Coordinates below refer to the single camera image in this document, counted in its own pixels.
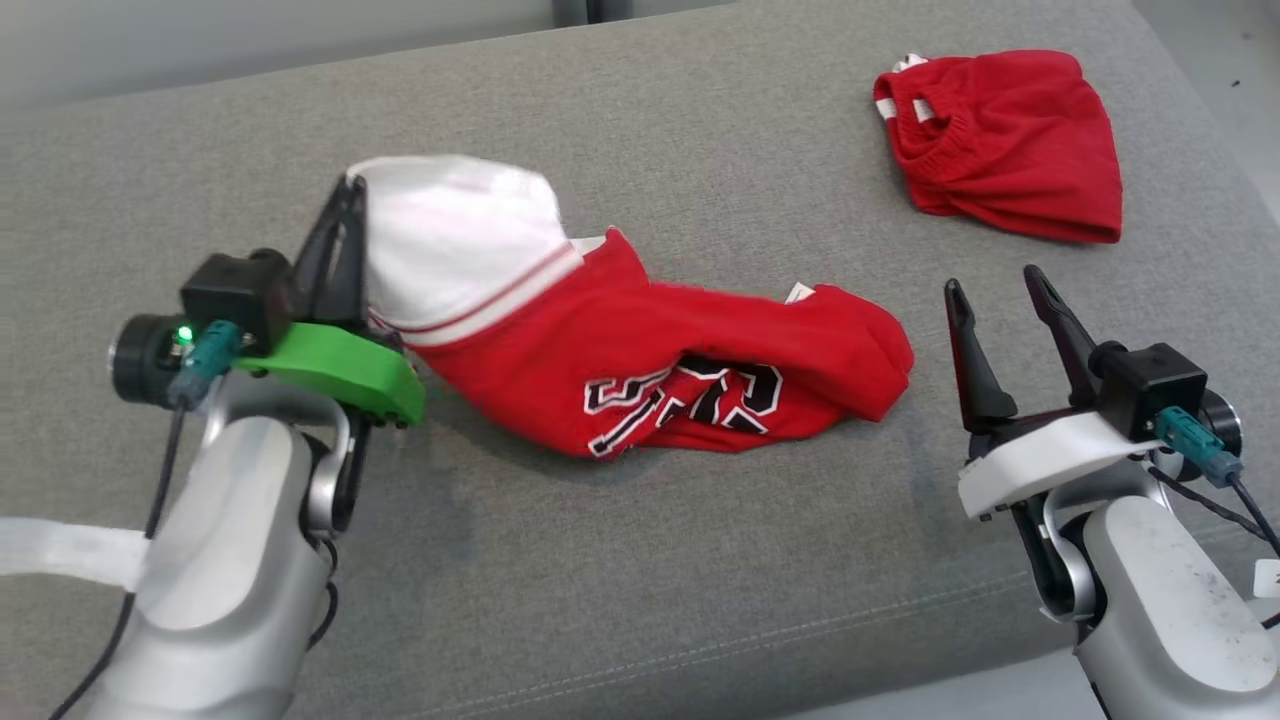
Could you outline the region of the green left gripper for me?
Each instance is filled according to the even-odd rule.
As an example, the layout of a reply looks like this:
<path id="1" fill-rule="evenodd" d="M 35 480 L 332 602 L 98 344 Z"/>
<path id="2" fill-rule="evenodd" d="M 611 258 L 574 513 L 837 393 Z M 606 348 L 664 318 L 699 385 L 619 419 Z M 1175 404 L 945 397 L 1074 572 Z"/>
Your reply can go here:
<path id="1" fill-rule="evenodd" d="M 340 176 L 332 186 L 291 269 L 297 322 L 367 324 L 367 184 Z M 266 373 L 379 420 L 422 423 L 425 388 L 401 351 L 334 325 L 292 325 L 262 357 L 233 368 Z"/>

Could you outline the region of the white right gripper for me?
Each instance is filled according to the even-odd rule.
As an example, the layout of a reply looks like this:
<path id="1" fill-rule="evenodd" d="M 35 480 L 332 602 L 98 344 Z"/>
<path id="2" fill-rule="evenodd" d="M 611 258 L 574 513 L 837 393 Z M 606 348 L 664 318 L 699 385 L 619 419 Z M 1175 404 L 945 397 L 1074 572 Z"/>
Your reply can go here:
<path id="1" fill-rule="evenodd" d="M 1039 266 L 1025 265 L 1023 279 L 1053 338 L 1070 384 L 1069 405 L 1092 407 L 1100 384 L 1089 368 L 1096 342 Z M 991 433 L 1018 415 L 1018 405 L 989 365 L 977 337 L 977 315 L 957 279 L 945 283 L 943 300 L 963 427 Z M 965 515 L 978 519 L 1164 446 L 1161 439 L 1129 439 L 1098 413 L 1053 419 L 1006 441 L 995 433 L 972 434 L 972 459 L 957 474 L 959 498 Z"/>

